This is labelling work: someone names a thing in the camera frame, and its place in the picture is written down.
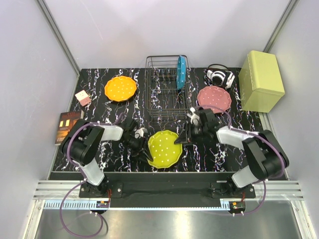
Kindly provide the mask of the lime green dotted plate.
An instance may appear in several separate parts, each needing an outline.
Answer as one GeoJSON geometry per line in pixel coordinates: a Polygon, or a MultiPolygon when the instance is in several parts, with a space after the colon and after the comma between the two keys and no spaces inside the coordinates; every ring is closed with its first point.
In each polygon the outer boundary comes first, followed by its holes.
{"type": "Polygon", "coordinates": [[[158,131],[148,140],[150,166],[157,169],[169,168],[176,164],[182,155],[182,145],[175,144],[178,134],[170,130],[158,131]]]}

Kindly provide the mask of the pink dotted plate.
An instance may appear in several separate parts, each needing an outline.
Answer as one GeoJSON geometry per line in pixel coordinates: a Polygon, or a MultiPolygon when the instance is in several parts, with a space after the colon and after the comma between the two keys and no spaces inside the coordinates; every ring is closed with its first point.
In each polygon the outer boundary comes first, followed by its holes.
{"type": "Polygon", "coordinates": [[[211,109],[215,114],[222,113],[231,107],[230,94],[217,86],[206,86],[201,89],[197,96],[199,106],[211,109]]]}

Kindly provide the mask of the orange dotted plate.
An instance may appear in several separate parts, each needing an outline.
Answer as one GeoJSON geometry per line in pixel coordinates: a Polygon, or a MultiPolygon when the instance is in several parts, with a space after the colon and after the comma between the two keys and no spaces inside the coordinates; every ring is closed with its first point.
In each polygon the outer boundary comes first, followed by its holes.
{"type": "Polygon", "coordinates": [[[136,90],[136,82],[126,76],[114,77],[109,80],[104,87],[106,97],[115,102],[129,100],[135,94],[136,90]]]}

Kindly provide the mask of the blue dotted plate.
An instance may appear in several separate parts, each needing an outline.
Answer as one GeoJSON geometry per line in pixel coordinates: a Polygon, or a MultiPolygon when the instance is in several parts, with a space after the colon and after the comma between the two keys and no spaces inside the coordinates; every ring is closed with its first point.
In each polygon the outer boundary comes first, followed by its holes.
{"type": "Polygon", "coordinates": [[[186,81],[186,58],[179,55],[176,68],[176,87],[181,90],[184,87],[186,81]]]}

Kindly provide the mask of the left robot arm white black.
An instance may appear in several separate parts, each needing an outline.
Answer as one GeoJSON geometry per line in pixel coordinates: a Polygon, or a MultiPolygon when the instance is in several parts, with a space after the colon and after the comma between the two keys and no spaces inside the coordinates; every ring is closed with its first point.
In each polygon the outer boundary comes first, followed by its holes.
{"type": "Polygon", "coordinates": [[[118,141],[130,149],[137,160],[152,162],[147,147],[147,133],[147,129],[139,127],[134,119],[116,121],[113,124],[79,119],[61,143],[61,152],[84,176],[84,189],[96,197],[103,197],[110,189],[108,179],[95,159],[100,142],[118,141]]]}

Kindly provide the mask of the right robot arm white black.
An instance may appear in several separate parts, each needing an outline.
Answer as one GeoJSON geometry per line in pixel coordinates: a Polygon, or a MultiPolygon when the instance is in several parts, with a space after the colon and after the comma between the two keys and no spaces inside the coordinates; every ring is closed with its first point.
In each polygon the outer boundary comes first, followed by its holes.
{"type": "Polygon", "coordinates": [[[175,144],[218,142],[244,151],[248,165],[234,173],[226,183],[231,197],[238,197],[244,188],[256,182],[280,178],[289,166],[289,159],[270,130],[261,132],[234,128],[219,123],[212,109],[190,108],[184,128],[175,144]]]}

